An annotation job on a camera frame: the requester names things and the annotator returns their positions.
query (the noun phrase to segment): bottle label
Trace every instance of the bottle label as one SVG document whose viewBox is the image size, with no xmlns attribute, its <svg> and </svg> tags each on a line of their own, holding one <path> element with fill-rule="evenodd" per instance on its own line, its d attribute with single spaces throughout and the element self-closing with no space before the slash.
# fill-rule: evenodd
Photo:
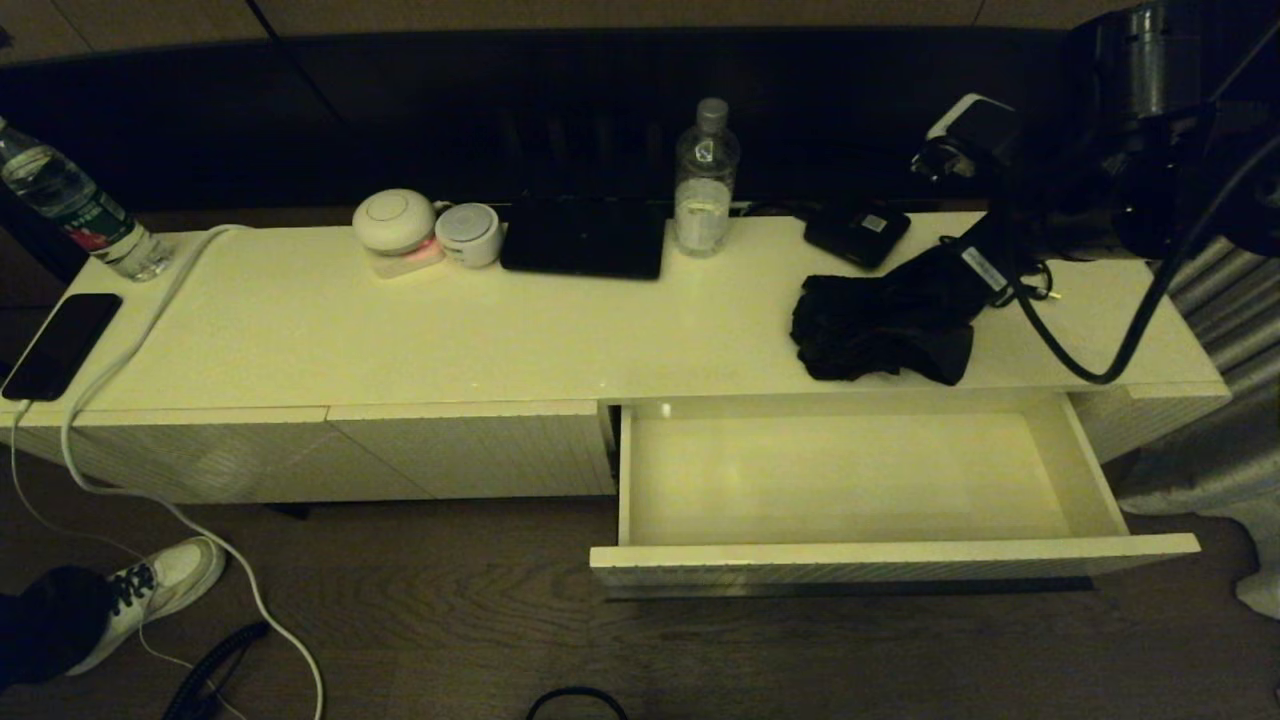
<svg viewBox="0 0 1280 720">
<path fill-rule="evenodd" d="M 686 251 L 714 252 L 728 232 L 730 188 L 710 178 L 676 187 L 676 242 Z"/>
<path fill-rule="evenodd" d="M 113 245 L 129 237 L 138 224 L 101 188 L 73 210 L 51 219 L 90 255 L 106 254 Z"/>
</svg>

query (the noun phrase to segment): cabinet top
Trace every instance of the cabinet top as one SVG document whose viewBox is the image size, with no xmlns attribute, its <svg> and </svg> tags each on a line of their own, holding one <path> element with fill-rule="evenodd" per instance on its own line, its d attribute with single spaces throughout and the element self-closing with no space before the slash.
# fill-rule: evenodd
<svg viewBox="0 0 1280 720">
<path fill-rule="evenodd" d="M 957 236 L 979 213 L 913 215 L 886 263 Z M 810 274 L 865 274 L 804 242 L 791 218 L 735 220 L 699 260 L 668 238 L 657 282 L 527 274 L 444 263 L 381 281 L 351 228 L 234 231 L 216 238 L 138 356 L 90 405 L 101 410 L 329 407 L 884 392 L 950 392 L 913 372 L 847 382 L 808 377 L 788 337 Z M 177 233 L 177 263 L 198 233 Z M 1055 263 L 1046 322 L 1085 365 L 1115 352 L 1151 274 L 1140 261 Z M 59 402 L 141 329 L 172 270 L 133 284 L 90 263 L 68 292 L 116 292 L 120 314 Z M 961 388 L 1089 389 L 1061 368 L 1016 305 L 974 323 Z M 1220 383 L 1165 300 L 1120 384 Z M 13 404 L 0 401 L 0 413 Z"/>
</svg>

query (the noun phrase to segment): open drawer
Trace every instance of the open drawer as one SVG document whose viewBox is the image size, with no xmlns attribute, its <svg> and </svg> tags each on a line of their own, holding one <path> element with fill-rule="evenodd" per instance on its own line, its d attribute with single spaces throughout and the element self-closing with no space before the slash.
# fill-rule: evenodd
<svg viewBox="0 0 1280 720">
<path fill-rule="evenodd" d="M 612 597 L 1080 578 L 1197 552 L 1130 536 L 1070 402 L 1019 392 L 622 409 Z"/>
</svg>

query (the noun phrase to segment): bottle cap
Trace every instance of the bottle cap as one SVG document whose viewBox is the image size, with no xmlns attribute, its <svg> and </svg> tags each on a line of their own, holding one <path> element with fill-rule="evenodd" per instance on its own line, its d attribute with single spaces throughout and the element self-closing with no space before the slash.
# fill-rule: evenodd
<svg viewBox="0 0 1280 720">
<path fill-rule="evenodd" d="M 721 132 L 728 124 L 728 102 L 719 97 L 704 97 L 698 102 L 698 129 Z"/>
</svg>

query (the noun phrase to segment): shoe lace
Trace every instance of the shoe lace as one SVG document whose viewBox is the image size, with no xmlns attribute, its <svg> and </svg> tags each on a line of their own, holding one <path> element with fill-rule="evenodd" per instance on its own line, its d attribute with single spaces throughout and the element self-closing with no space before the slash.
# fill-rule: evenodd
<svg viewBox="0 0 1280 720">
<path fill-rule="evenodd" d="M 156 587 L 155 575 L 146 562 L 134 565 L 128 570 L 111 577 L 111 594 L 115 596 L 115 605 L 111 606 L 111 615 L 119 615 L 124 607 L 133 607 L 134 598 L 142 600 L 147 591 Z"/>
</svg>

